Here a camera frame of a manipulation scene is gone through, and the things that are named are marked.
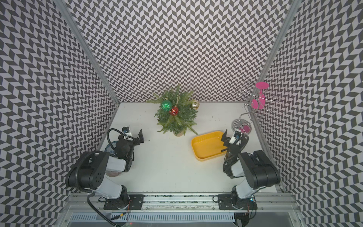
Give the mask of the green glitter ball ornament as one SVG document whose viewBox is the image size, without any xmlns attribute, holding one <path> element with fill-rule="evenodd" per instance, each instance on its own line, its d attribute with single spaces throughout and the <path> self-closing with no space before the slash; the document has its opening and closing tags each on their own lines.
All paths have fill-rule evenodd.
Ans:
<svg viewBox="0 0 363 227">
<path fill-rule="evenodd" d="M 161 102 L 161 109 L 169 112 L 173 108 L 173 103 L 170 100 L 164 100 Z"/>
</svg>

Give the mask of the small green christmas tree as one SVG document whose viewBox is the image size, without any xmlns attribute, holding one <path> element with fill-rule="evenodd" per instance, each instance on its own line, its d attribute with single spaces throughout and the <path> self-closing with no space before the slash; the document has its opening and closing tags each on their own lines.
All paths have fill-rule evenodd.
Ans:
<svg viewBox="0 0 363 227">
<path fill-rule="evenodd" d="M 192 96 L 193 91 L 182 92 L 180 85 L 177 85 L 161 95 L 155 93 L 155 98 L 147 101 L 158 105 L 154 117 L 157 119 L 157 125 L 161 127 L 159 132 L 171 132 L 175 136 L 185 135 L 187 131 L 198 134 L 193 128 L 197 124 L 195 119 L 198 111 L 192 108 Z"/>
</svg>

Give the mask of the red faceted ball ornament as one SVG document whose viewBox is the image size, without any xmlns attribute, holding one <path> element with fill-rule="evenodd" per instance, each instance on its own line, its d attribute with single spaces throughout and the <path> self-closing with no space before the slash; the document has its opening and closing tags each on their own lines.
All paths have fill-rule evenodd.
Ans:
<svg viewBox="0 0 363 227">
<path fill-rule="evenodd" d="M 179 114 L 179 108 L 178 107 L 173 107 L 170 111 L 169 114 L 172 116 L 177 116 Z"/>
</svg>

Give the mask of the gold shiny ball ornament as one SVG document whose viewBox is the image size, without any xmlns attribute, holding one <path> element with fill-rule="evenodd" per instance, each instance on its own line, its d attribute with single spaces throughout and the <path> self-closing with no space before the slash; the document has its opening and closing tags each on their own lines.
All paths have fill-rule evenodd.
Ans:
<svg viewBox="0 0 363 227">
<path fill-rule="evenodd" d="M 193 102 L 191 103 L 191 108 L 197 110 L 199 108 L 199 105 L 200 105 L 199 101 L 193 100 Z"/>
</svg>

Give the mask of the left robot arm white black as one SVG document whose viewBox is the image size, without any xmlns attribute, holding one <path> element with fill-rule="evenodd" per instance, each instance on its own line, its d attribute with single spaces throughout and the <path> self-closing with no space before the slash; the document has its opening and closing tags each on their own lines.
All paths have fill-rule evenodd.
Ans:
<svg viewBox="0 0 363 227">
<path fill-rule="evenodd" d="M 143 131 L 133 137 L 128 126 L 122 130 L 110 128 L 106 139 L 113 153 L 97 150 L 81 154 L 66 175 L 66 185 L 89 195 L 103 196 L 105 210 L 124 210 L 131 202 L 127 188 L 106 178 L 106 172 L 129 172 L 135 159 L 134 148 L 145 142 Z"/>
</svg>

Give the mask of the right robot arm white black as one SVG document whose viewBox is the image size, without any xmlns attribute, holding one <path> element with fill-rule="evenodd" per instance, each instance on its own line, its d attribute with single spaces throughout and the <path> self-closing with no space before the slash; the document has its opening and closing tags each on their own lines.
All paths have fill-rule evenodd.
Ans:
<svg viewBox="0 0 363 227">
<path fill-rule="evenodd" d="M 221 141 L 226 152 L 223 172 L 231 179 L 243 178 L 239 185 L 232 188 L 229 203 L 238 210 L 257 208 L 254 195 L 260 189 L 280 183 L 278 169 L 264 151 L 244 152 L 249 136 L 240 131 L 235 131 L 232 137 L 228 137 L 225 131 Z"/>
</svg>

